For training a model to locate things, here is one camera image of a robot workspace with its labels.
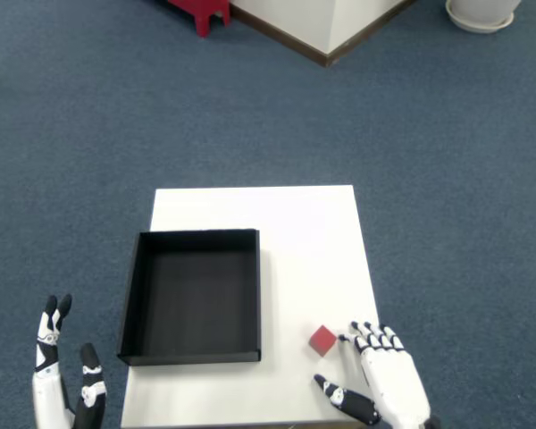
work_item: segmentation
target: plant pot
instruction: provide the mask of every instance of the plant pot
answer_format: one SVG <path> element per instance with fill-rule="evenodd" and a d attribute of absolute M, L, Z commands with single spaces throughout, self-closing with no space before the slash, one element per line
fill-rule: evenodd
<path fill-rule="evenodd" d="M 447 11 L 459 27 L 476 32 L 494 32 L 514 20 L 521 0 L 448 0 Z"/>

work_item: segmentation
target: white table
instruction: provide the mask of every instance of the white table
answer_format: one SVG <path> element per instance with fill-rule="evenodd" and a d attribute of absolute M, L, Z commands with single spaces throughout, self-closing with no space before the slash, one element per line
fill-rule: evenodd
<path fill-rule="evenodd" d="M 377 322 L 351 186 L 159 189 L 151 231 L 257 228 L 262 361 L 131 367 L 124 428 L 344 421 L 315 373 L 365 393 L 351 346 L 307 344 L 325 324 Z"/>

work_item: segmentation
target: blue carpet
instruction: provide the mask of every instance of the blue carpet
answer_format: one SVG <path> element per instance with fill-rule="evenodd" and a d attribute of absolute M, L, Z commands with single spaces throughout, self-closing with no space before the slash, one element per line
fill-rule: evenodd
<path fill-rule="evenodd" d="M 0 428 L 33 426 L 39 313 L 66 291 L 71 396 L 93 341 L 119 425 L 155 188 L 336 183 L 445 426 L 536 428 L 536 1 L 476 36 L 422 0 L 324 70 L 155 0 L 0 0 Z"/>

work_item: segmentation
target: black box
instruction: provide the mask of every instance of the black box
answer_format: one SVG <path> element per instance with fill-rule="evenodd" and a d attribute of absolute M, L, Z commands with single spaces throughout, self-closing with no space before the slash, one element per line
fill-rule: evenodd
<path fill-rule="evenodd" d="M 141 232 L 117 356 L 131 366 L 259 361 L 259 232 Z"/>

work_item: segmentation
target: brown baseboard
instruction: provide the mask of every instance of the brown baseboard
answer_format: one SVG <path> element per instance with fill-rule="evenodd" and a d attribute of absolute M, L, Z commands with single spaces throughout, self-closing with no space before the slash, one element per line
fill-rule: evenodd
<path fill-rule="evenodd" d="M 286 31 L 274 27 L 270 23 L 261 20 L 260 18 L 246 12 L 243 9 L 240 9 L 234 4 L 230 5 L 230 14 L 237 20 L 244 22 L 247 26 L 260 31 L 269 38 L 273 38 L 277 42 L 282 43 L 284 46 L 293 49 L 294 51 L 320 64 L 321 66 L 329 67 L 335 64 L 342 56 L 351 52 L 361 42 L 367 40 L 375 31 L 383 27 L 387 22 L 405 10 L 414 1 L 415 0 L 403 0 L 401 3 L 385 12 L 367 27 L 357 32 L 352 38 L 335 48 L 329 54 L 325 54 L 319 49 L 309 46 L 299 38 L 295 38 Z"/>

